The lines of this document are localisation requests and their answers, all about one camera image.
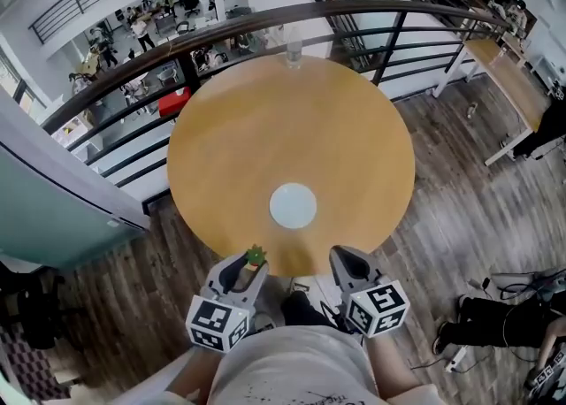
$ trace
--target small green figurine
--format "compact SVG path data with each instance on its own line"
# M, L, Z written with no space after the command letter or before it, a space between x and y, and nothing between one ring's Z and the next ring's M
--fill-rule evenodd
M261 246L254 244L246 253L248 254L248 264L254 267L258 267L265 262L265 254L267 253L262 250Z

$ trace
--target person's arm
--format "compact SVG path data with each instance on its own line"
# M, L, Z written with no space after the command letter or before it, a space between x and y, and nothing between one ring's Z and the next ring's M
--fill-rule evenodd
M198 398L194 402L196 405L204 405L209 399L212 380L222 360L222 354L201 347L195 347L194 351L187 365L167 387L167 391L182 398L198 392Z
M373 377L382 399L387 400L421 386L415 374L402 360L393 339L388 334L371 339L365 338L365 344Z
M552 347L555 345L556 339L566 336L566 317L559 317L547 326L545 331L545 339L540 344L539 358L537 360L536 370L542 371L547 364Z

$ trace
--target round wooden table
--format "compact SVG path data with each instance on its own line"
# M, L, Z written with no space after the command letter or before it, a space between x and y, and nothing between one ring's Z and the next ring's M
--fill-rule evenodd
M230 256L259 245L270 274L292 277L329 272L334 245L377 248L407 209L415 158L399 112L362 75L316 57L291 70L271 56L195 93L173 130L167 171L181 216L211 249ZM304 228L270 213L286 183L316 197Z

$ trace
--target power strip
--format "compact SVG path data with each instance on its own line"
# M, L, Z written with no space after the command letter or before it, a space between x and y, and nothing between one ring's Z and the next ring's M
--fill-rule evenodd
M456 354L454 356L452 356L452 359L448 362L448 364L446 365L444 370L446 372L454 372L455 368L462 361L462 359L466 356L467 352L468 352L468 346L467 345L460 347L460 349L456 352Z

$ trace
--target white circle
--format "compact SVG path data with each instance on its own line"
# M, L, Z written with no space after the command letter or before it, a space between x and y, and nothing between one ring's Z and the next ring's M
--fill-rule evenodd
M317 214L317 198L300 183L286 183L273 192L269 211L277 224L301 229Z

